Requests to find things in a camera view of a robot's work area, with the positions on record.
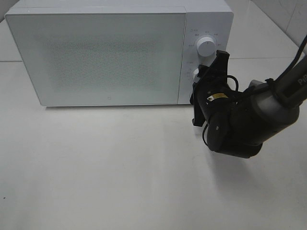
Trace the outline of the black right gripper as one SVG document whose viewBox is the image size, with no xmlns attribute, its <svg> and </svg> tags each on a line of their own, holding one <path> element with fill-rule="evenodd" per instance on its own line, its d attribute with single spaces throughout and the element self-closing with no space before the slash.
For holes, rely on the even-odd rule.
<svg viewBox="0 0 307 230">
<path fill-rule="evenodd" d="M 232 90 L 227 83 L 232 76 L 228 75 L 228 61 L 230 54 L 217 50 L 216 57 L 209 66 L 199 65 L 197 82 L 192 85 L 190 104 L 193 105 L 192 124 L 202 127 L 212 115 L 222 110 L 219 103 L 234 97 L 236 90 Z"/>
</svg>

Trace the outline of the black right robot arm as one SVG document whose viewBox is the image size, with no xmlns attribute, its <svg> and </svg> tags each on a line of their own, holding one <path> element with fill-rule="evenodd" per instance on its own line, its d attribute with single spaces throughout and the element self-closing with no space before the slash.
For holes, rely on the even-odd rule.
<svg viewBox="0 0 307 230">
<path fill-rule="evenodd" d="M 248 159 L 297 121 L 307 98 L 307 60 L 295 59 L 277 79 L 253 80 L 243 92 L 227 82 L 228 60 L 227 52 L 217 51 L 211 65 L 198 66 L 192 123 L 203 127 L 202 139 L 211 151 Z"/>
</svg>

